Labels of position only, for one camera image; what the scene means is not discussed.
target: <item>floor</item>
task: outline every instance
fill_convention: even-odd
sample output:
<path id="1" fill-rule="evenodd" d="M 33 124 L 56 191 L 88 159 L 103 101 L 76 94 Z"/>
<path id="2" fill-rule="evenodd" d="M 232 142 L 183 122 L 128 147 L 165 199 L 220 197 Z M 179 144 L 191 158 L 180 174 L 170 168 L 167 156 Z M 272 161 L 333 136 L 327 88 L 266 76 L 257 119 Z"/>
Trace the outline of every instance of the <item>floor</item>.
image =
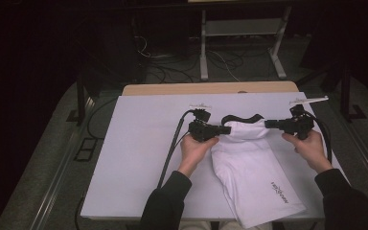
<path id="1" fill-rule="evenodd" d="M 221 37 L 208 42 L 209 82 L 277 81 L 267 49 L 270 36 Z M 309 69 L 299 67 L 310 42 L 308 36 L 286 37 L 279 58 L 288 81 L 298 81 Z M 144 83 L 199 82 L 199 47 L 189 48 L 189 56 L 151 54 Z M 347 122 L 339 112 L 340 87 L 334 92 L 320 88 L 324 76 L 299 87 L 307 97 L 330 97 L 327 103 L 313 104 L 315 115 L 332 133 L 333 152 L 350 183 L 368 195 L 368 91 L 352 79 L 351 103 L 362 108 L 366 119 Z M 86 119 L 80 126 L 67 122 L 77 109 L 74 84 L 59 101 L 28 167 L 18 183 L 0 229 L 135 229 L 137 221 L 90 220 L 78 216 L 96 160 L 101 152 L 113 106 L 122 89 L 105 89 L 86 103 Z M 285 222 L 287 230 L 322 230 L 323 222 Z"/>

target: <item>white cloth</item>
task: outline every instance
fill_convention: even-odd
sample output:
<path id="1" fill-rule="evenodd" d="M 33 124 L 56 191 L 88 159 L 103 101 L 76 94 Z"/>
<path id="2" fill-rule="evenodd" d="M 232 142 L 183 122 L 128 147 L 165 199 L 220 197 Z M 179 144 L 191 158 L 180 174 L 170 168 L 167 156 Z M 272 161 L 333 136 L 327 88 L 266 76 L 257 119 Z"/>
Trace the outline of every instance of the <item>white cloth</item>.
<path id="1" fill-rule="evenodd" d="M 287 217 L 306 208 L 291 187 L 265 139 L 263 119 L 227 122 L 231 134 L 211 148 L 214 171 L 228 204 L 243 228 Z"/>

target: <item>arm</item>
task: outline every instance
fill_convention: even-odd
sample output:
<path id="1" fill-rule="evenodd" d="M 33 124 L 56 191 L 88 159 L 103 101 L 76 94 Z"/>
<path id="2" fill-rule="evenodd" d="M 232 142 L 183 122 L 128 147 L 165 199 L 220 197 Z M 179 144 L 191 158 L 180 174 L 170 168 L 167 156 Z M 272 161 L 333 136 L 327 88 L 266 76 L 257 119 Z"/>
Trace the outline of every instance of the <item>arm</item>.
<path id="1" fill-rule="evenodd" d="M 161 189 L 154 190 L 146 203 L 140 220 L 140 229 L 173 230 L 178 229 L 184 210 L 184 198 L 191 188 L 190 176 L 206 151 L 218 142 L 212 138 L 199 143 L 191 135 L 181 142 L 182 159 L 177 171 Z"/>
<path id="2" fill-rule="evenodd" d="M 368 229 L 368 198 L 353 189 L 341 171 L 334 169 L 325 157 L 322 136 L 314 130 L 306 140 L 283 134 L 318 175 L 315 182 L 324 196 L 326 230 Z"/>

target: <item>table top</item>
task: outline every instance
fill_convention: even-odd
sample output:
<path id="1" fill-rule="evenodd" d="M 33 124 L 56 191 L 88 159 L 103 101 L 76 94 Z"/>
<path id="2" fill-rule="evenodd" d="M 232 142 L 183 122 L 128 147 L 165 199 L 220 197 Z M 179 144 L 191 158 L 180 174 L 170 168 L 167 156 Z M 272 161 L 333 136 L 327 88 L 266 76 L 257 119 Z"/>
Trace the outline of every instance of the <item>table top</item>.
<path id="1" fill-rule="evenodd" d="M 92 177 L 81 215 L 91 219 L 139 219 L 151 191 L 156 187 L 179 117 L 189 104 L 212 106 L 210 124 L 228 113 L 266 119 L 289 118 L 289 101 L 305 98 L 290 81 L 245 83 L 199 83 L 129 85 L 118 99 L 103 148 Z M 269 88 L 280 92 L 268 93 Z M 322 195 L 314 183 L 316 173 L 293 147 L 281 140 L 282 131 L 272 129 L 267 141 L 296 194 L 307 211 L 282 220 L 322 219 Z M 166 177 L 176 169 L 180 149 L 172 155 Z M 337 160 L 333 166 L 340 169 Z M 198 165 L 191 178 L 183 219 L 229 220 L 234 216 L 222 185 L 212 168 L 211 153 Z"/>

